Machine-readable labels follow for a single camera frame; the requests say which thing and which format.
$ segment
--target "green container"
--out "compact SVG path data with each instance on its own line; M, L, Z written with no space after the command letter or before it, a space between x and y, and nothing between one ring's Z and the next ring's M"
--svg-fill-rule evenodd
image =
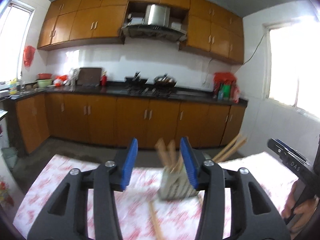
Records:
M231 85L223 85L222 91L223 91L223 98L224 99L229 99L230 91L231 91Z

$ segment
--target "window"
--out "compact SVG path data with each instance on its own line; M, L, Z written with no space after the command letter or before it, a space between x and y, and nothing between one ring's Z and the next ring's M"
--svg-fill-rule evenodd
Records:
M269 98L320 117L320 23L271 29Z
M0 18L0 82L18 78L19 56L31 11L10 4Z

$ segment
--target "table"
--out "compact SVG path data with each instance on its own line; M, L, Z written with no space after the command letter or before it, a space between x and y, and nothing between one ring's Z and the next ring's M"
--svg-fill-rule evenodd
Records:
M285 166L263 152L242 159L220 163L222 168L238 170L246 167L267 192L279 212L284 208L291 186L297 177ZM42 170L23 199L14 219L14 226L27 238L28 232L52 192L72 168L81 171L95 169L96 163L82 162L55 155ZM194 240L201 203L198 197L181 201L162 202L157 197L162 169L134 168L129 186L124 192L115 192L119 224L124 240L154 240L148 201L154 207L160 228L166 240ZM93 221L93 190L88 193L88 236L95 239ZM230 236L231 201L226 189L225 226L223 238Z

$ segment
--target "white tile wall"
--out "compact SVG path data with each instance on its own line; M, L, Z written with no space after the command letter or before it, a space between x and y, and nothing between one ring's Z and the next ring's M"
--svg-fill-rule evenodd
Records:
M313 15L310 4L297 1L271 7L243 19L244 57L248 60L263 35L263 25ZM264 99L267 73L268 48L264 38L251 61L241 68L233 67L242 95L249 100L241 132L249 136L240 149L241 154L251 155L267 151L270 138L279 138L313 161L318 147L320 123L305 117L293 107L283 106L272 99Z
M79 49L77 64L67 61L66 52ZM231 71L231 66L210 58L178 51L178 45L167 41L126 38L125 45L90 45L79 48L59 49L48 53L48 73L67 74L71 67L102 67L108 80L124 81L136 71L142 77L153 78L168 73L178 82L177 86L212 90L212 74L217 71ZM207 71L206 84L203 85Z
M49 0L13 0L13 2L23 3L34 9L32 19L30 22L30 27L26 36L26 42L24 47L33 46L37 47L39 35L41 31L42 24L44 22L44 17L47 14L48 8L50 6ZM20 62L20 67L22 67L22 80L26 83L34 82L36 75L38 73L45 72L46 62L47 62L46 51L36 50L33 62L30 68L26 69L22 62Z

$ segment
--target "plastic bowl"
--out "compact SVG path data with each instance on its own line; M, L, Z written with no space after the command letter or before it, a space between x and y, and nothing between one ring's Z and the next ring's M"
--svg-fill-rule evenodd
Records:
M38 86L40 88L45 88L47 86L50 86L51 84L52 84L52 79L38 80Z
M40 73L38 74L38 79L50 79L52 77L52 74L50 73Z

